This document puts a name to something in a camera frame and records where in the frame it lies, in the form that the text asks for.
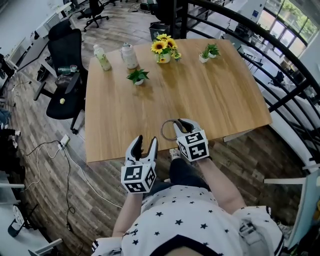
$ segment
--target bottle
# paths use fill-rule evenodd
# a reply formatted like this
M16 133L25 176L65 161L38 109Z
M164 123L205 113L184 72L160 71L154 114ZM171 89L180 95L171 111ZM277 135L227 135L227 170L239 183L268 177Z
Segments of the bottle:
M94 56L99 60L100 65L104 71L107 71L111 68L111 64L106 57L104 49L102 49L98 44L93 46Z
M134 69L139 65L134 47L131 44L125 42L120 52L128 69Z

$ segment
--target trash can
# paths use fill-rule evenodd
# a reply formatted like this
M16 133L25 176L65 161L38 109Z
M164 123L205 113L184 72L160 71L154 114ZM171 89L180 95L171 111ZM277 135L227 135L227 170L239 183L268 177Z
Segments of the trash can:
M170 26L159 24L159 23L153 23L149 27L149 29L150 29L151 40L154 41L155 39L157 39L158 35L169 34Z

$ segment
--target white cable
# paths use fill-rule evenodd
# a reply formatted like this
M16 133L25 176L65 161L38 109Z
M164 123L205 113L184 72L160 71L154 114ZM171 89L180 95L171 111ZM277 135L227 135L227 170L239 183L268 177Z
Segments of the white cable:
M112 204L112 205L115 206L115 207L118 207L118 208L122 209L121 206L114 204L113 202L109 201L108 199L105 199L104 197L102 197L101 195L98 194L98 192L94 189L94 187L93 187L93 186L89 183L89 181L87 180L87 177L86 177L86 175L85 175L84 170L71 158L70 153L69 153L69 151L68 151L68 148L65 147L65 149L66 149L66 152L67 152L69 158L71 159L71 161L72 161L76 166L78 166L78 167L80 168L80 170L81 170L81 172L82 172L82 174L83 174L83 177L84 177L86 183L90 186L90 188L92 188L92 190L93 190L100 198L102 198L103 200L107 201L108 203Z
M39 182L40 182L40 169L39 169L39 151L40 151L40 149L42 148L42 147L44 147L45 148L45 150L46 150L46 152L47 152L47 154L48 154L48 156L50 157L50 158L55 158L56 157L56 155L58 154L58 152L59 152L59 149L58 149L58 151L54 154L54 156L51 156L50 154L49 154L49 152L48 152L48 150L47 150L47 148L46 148L46 146L45 145L41 145L40 147L39 147L39 149L38 149L38 151L37 151L37 153L36 153L36 167L37 167L37 169L38 169L38 173L39 173L39 180L37 181L37 182L32 182L32 183L30 183L29 184L29 186L27 186L26 187L26 189L25 190L22 190L21 192L25 192L32 184L38 184Z

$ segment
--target white shirt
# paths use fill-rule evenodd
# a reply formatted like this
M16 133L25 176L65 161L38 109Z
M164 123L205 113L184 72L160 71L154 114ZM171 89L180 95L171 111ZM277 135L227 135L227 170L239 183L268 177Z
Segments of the white shirt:
M142 202L141 215L123 237L95 240L92 256L165 255L181 246L202 255L239 256L243 219L267 230L278 255L283 235L270 214L267 206L251 206L231 215L207 189L174 185Z

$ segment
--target potted plant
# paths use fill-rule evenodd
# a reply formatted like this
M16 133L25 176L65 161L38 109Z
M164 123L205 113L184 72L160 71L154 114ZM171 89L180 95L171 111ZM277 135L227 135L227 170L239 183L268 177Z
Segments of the potted plant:
M176 41L170 35L160 34L153 41L151 51L157 63L168 63L173 57L176 61L181 59Z
M130 75L128 75L126 78L129 80L132 80L132 82L136 85L139 86L141 85L145 79L149 79L147 77L147 74L149 72L146 72L144 69L140 69L140 70L135 70L134 72L132 72Z
M215 57L220 55L219 49L216 44L208 44L207 47L209 49L209 58L214 59Z
M209 48L208 46L204 49L202 53L199 55L199 61L201 63L206 63L209 60Z

